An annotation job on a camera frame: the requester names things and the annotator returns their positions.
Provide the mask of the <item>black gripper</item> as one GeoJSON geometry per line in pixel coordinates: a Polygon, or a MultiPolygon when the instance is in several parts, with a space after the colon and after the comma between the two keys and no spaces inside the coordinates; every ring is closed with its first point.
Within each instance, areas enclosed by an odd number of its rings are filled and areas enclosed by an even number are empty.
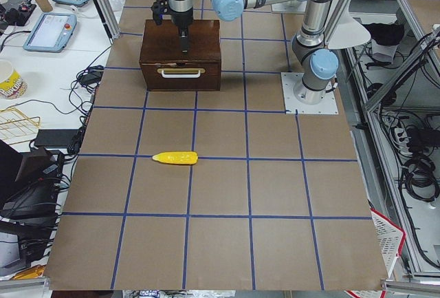
{"type": "Polygon", "coordinates": [[[180,47],[183,53],[189,50],[189,26],[192,24],[192,11],[185,12],[171,11],[171,21],[177,26],[180,35],[180,47]]]}

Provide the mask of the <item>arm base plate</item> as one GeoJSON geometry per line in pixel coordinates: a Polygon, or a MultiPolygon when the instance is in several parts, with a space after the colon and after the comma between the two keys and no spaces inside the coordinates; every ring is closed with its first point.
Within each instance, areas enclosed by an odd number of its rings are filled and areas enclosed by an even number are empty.
{"type": "Polygon", "coordinates": [[[331,81],[324,90],[315,92],[303,85],[302,72],[282,72],[281,80],[286,114],[339,114],[331,81]]]}

